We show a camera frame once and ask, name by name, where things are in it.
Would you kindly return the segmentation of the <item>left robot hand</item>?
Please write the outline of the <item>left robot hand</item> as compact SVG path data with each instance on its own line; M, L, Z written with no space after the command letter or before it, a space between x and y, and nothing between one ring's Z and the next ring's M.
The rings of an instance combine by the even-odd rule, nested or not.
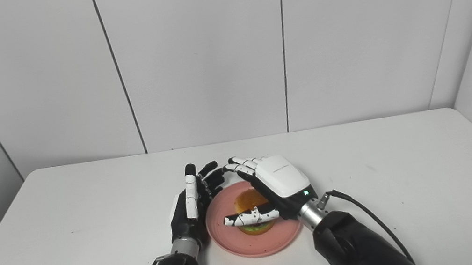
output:
M207 163L201 170L187 164L184 171L185 189L177 196L171 218L172 242L193 239L203 246L208 241L206 213L213 199L223 190L224 171L217 161Z

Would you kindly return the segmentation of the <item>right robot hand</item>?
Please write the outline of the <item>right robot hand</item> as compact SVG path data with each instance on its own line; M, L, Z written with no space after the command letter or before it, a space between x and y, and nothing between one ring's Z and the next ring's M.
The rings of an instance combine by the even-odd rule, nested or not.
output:
M277 218L297 219L304 205L318 199L308 177L282 155L231 157L223 169L239 175L266 199L264 204L226 216L224 224L229 227L260 225Z

